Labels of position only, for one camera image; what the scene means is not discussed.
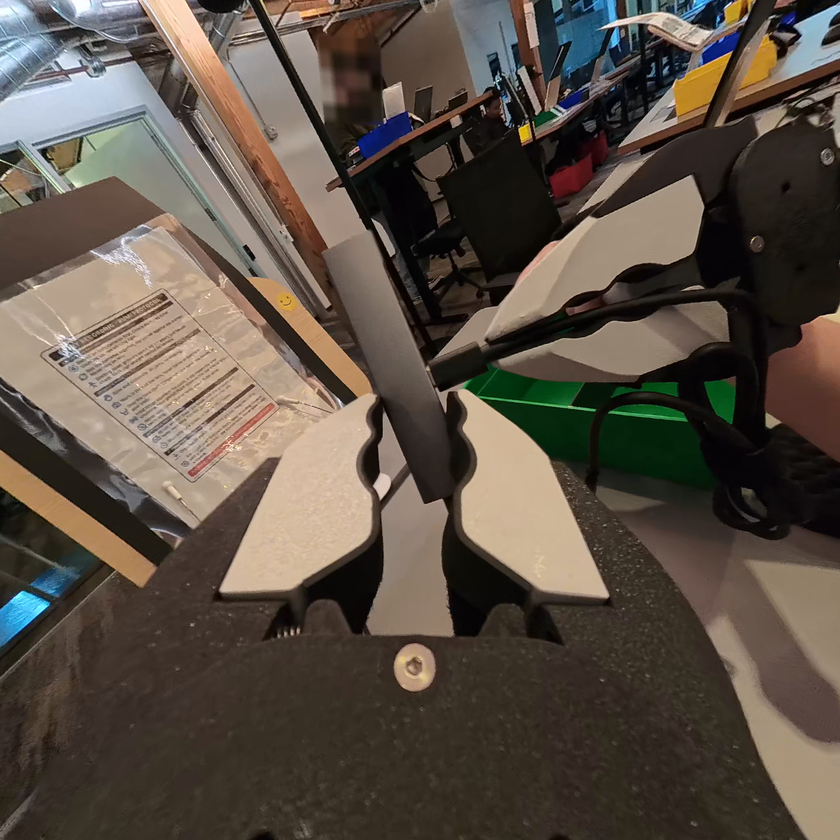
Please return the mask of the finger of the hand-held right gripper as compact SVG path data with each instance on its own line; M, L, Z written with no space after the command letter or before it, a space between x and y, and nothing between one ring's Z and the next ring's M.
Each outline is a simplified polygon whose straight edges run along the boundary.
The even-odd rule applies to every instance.
M456 386L488 368L545 382L629 384L729 339L719 290L668 289L598 303L569 315L576 293L514 289L434 360L436 386Z
M723 188L719 134L687 134L642 160L587 218L545 248L521 274L485 334L502 340L532 327L571 301L605 292L627 299L634 285L655 282L695 256L690 286L730 281L730 207Z

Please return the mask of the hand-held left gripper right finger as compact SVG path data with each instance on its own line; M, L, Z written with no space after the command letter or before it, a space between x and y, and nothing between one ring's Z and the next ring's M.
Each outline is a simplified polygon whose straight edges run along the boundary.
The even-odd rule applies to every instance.
M610 593L550 457L468 390L447 395L458 541L529 605L602 605Z

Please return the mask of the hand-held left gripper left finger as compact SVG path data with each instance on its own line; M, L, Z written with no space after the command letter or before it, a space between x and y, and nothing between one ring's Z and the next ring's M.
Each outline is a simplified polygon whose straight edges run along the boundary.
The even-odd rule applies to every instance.
M363 395L284 451L218 589L229 601L297 596L373 546L382 404Z

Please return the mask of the grey usb hub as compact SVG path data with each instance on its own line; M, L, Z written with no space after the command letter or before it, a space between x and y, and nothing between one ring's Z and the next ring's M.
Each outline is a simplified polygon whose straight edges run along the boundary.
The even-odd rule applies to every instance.
M445 409L405 319L374 233L322 255L397 443L425 503L455 490Z

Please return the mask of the person's right forearm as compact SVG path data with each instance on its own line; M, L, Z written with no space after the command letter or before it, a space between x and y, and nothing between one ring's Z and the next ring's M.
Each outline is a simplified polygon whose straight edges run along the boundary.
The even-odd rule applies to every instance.
M765 405L772 417L813 443L838 434L838 316L806 324L798 344L770 356Z

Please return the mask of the red plastic bin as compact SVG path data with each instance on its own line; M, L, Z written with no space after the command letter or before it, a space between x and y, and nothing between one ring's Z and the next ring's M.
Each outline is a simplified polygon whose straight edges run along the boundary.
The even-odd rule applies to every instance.
M553 198L562 200L580 192L606 161L608 153L608 139L603 130L582 141L571 161L557 166L549 175Z

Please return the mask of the green plastic bin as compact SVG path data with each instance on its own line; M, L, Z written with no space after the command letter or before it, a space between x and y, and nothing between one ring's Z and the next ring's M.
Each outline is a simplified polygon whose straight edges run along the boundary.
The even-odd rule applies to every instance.
M552 382L499 369L465 384L518 425L555 460L584 465L589 459L595 411L630 388L613 383ZM604 421L601 463L608 469L712 490L715 479L697 436L684 416L661 406L622 406Z

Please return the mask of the black office chair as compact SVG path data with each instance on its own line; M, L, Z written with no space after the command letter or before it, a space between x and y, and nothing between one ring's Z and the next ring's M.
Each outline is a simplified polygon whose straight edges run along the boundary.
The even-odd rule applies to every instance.
M516 130L438 182L449 220L413 247L446 257L451 270L431 289L436 303L453 285L472 286L496 306L542 248L560 236L557 207Z

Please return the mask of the yellow plastic bin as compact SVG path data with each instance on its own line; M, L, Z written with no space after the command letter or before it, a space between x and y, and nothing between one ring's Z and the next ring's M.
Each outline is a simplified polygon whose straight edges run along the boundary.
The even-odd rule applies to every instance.
M695 69L688 70L683 77L675 82L673 90L674 108L678 119L682 119L696 110L706 108L710 104L731 53ZM740 90L766 80L777 60L777 48L770 36L765 34Z

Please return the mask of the grey metal stand pole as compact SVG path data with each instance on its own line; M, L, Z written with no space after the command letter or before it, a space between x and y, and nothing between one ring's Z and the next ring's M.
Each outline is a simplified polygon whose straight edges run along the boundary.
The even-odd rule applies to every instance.
M733 103L767 33L775 1L755 1L740 29L738 42L710 100L702 128L719 128L728 119Z

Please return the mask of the wood edged grey desk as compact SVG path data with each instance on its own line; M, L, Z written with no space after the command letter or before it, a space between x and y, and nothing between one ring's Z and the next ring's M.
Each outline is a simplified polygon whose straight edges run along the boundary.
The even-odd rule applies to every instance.
M789 94L809 88L838 74L839 45L823 45L830 20L839 6L827 8L797 25L801 38L779 59L763 80L738 92L729 112L734 120L768 108ZM708 106L685 114L676 112L675 95L668 89L657 107L638 123L618 147L619 155L645 154L684 133L697 130L706 119Z

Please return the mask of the blue plastic bin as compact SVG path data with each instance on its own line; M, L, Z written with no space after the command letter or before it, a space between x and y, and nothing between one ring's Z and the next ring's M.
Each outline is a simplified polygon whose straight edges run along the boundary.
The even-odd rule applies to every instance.
M412 131L413 123L410 112L397 113L359 138L360 154L364 160L368 161Z
M738 25L733 24L713 31L704 43L699 58L694 61L694 67L701 67L730 54L738 43L742 28L740 24L741 22L738 22Z

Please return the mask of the laminated instruction sheet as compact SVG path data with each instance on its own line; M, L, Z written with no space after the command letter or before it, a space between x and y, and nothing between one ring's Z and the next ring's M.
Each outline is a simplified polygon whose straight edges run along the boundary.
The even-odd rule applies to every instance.
M194 528L342 406L172 215L2 289L2 380Z

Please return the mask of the black mesh pad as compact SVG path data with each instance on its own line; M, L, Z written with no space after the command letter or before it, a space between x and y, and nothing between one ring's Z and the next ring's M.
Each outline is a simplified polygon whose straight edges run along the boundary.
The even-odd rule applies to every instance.
M838 539L838 462L784 424L770 430L770 448L784 474L801 491L808 518L803 518L799 525Z

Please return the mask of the wooden office desk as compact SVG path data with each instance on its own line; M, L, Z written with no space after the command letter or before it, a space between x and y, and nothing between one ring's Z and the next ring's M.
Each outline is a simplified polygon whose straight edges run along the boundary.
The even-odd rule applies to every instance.
M466 158L460 139L472 125L471 119L480 116L489 99L490 91L485 91L480 96L443 113L421 128L394 140L370 159L351 167L349 169L351 181L360 187L362 184L372 182L384 170L414 164L442 147L449 149L454 167L464 165Z

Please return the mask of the printed paper sheet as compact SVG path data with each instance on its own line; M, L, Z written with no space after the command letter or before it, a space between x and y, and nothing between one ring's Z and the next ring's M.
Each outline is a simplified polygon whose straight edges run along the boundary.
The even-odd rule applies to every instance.
M642 26L652 35L691 53L702 51L715 35L714 29L703 28L682 17L663 12L620 18L600 27L600 30L606 31L631 25Z

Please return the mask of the black slanted pole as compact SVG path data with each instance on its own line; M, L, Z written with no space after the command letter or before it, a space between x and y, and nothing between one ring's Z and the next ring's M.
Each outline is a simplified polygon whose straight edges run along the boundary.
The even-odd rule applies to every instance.
M396 290L397 296L402 300L402 303L409 316L409 319L418 335L419 340L421 341L421 347L423 350L422 356L424 359L427 360L428 358L430 358L430 354L435 349L434 343L432 342L431 336L427 331L427 327L424 321L422 320L420 314L417 311L417 307L414 305L413 300L408 294L408 289L403 283L402 276L397 270L393 257L391 257L391 255L389 254L387 247L385 246L385 242L382 239L382 236L380 236L380 233L375 226L374 219L369 213L368 207L366 206L362 195L359 193L358 189L356 188L352 179L350 178L349 171L343 164L338 150L336 149L334 143L332 142L329 136L329 132L326 129L326 126L322 120L319 111L315 107L314 102L309 96L308 90L306 89L302 79L298 74L297 69L295 68L293 62L291 61L291 58L289 57L286 51L286 48L282 44L280 36L275 30L275 26L271 23L270 16L267 12L265 3L262 1L248 1L248 5L255 13L260 28L262 29L264 35L268 39L283 70L286 72L292 89L294 90L297 98L299 99L299 102L304 112L306 113L312 128L317 134L323 149L329 157L333 169L339 176L341 185L344 191L347 193L348 197L350 198L357 214L360 217L362 224L367 230L371 231L371 233L373 234L374 241L381 252L381 256L383 257L385 263L385 268L388 272L389 277L392 280L392 284Z

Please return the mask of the wooden beam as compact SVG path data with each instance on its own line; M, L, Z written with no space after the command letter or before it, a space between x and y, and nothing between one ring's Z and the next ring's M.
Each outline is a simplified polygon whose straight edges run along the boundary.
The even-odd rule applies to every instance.
M338 299L322 258L326 243L193 11L185 1L141 5L286 226L326 301L322 308L336 312Z

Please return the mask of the silver ventilation duct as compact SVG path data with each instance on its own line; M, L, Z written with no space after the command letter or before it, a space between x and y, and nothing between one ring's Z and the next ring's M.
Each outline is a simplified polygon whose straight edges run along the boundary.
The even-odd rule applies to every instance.
M1 2L1 102L13 96L32 77L54 63L69 49L89 39L77 23L95 2L45 2L63 24L46 22L46 12L35 2Z

